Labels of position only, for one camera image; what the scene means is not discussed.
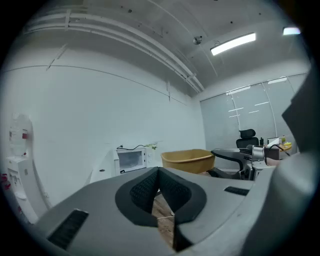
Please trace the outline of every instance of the microwave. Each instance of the microwave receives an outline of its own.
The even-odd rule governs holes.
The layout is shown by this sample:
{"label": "microwave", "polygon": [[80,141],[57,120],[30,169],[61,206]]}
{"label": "microwave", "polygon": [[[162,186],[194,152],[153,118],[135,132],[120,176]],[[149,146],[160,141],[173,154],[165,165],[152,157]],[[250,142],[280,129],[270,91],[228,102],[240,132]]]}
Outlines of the microwave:
{"label": "microwave", "polygon": [[118,166],[115,168],[117,176],[147,167],[145,148],[133,150],[117,149],[116,152],[119,158]]}

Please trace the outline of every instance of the black rubber pad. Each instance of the black rubber pad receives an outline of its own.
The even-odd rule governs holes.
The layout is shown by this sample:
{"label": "black rubber pad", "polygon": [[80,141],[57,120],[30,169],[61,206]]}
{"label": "black rubber pad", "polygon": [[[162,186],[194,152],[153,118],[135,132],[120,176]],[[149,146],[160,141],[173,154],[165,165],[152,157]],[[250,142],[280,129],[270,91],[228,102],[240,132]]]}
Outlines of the black rubber pad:
{"label": "black rubber pad", "polygon": [[85,211],[75,209],[52,233],[48,240],[62,249],[67,249],[88,215]]}
{"label": "black rubber pad", "polygon": [[224,191],[237,194],[240,196],[246,196],[249,193],[249,189],[245,188],[239,188],[239,187],[234,187],[234,186],[228,186],[227,188],[224,189]]}

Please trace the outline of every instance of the wooden floor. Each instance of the wooden floor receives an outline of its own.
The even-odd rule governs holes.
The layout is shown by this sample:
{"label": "wooden floor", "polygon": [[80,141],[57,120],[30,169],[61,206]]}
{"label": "wooden floor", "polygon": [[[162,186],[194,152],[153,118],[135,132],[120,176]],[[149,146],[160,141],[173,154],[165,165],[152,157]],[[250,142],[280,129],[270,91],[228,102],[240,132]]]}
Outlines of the wooden floor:
{"label": "wooden floor", "polygon": [[[200,175],[211,177],[207,172],[200,173]],[[158,229],[163,239],[172,247],[175,217],[171,215],[171,209],[162,194],[154,198],[152,215],[158,219]]]}

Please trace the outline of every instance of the desk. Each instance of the desk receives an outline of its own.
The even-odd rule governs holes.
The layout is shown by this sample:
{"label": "desk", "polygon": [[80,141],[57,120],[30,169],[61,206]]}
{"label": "desk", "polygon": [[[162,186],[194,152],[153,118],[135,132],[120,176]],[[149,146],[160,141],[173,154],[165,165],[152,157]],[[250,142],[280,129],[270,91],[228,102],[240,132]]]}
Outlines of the desk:
{"label": "desk", "polygon": [[283,145],[283,144],[279,144],[278,145],[281,149],[280,151],[287,151],[287,150],[290,150],[292,148],[292,143],[289,144],[289,145]]}

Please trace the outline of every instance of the fluorescent light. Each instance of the fluorescent light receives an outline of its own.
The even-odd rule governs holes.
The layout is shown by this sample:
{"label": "fluorescent light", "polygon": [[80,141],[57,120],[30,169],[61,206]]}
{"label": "fluorescent light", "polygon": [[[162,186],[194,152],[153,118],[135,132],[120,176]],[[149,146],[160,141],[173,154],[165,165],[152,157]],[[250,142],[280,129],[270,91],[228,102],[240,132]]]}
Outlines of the fluorescent light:
{"label": "fluorescent light", "polygon": [[243,107],[240,107],[240,108],[229,110],[228,112],[235,111],[235,110],[242,110],[242,109],[243,109]]}
{"label": "fluorescent light", "polygon": [[233,89],[233,90],[228,90],[226,91],[226,95],[231,95],[231,94],[235,94],[244,90],[250,89],[250,86],[246,86],[246,87],[242,87],[240,89]]}
{"label": "fluorescent light", "polygon": [[255,106],[259,106],[259,105],[266,104],[266,103],[269,103],[269,101],[262,102],[262,103],[259,103],[259,104],[255,104]]}
{"label": "fluorescent light", "polygon": [[300,32],[300,29],[297,28],[297,27],[285,27],[283,28],[283,35],[286,36],[286,35],[299,35],[301,32]]}
{"label": "fluorescent light", "polygon": [[229,50],[233,47],[240,46],[240,45],[243,45],[245,43],[249,43],[249,42],[252,42],[255,40],[256,40],[256,33],[250,33],[247,35],[240,36],[236,39],[232,39],[230,41],[224,42],[222,44],[219,44],[218,46],[213,47],[210,50],[213,55],[217,55],[217,54],[222,53],[226,50]]}
{"label": "fluorescent light", "polygon": [[268,85],[274,84],[274,83],[283,82],[283,81],[286,81],[286,80],[287,80],[287,77],[276,79],[276,80],[271,80],[271,81],[268,82]]}

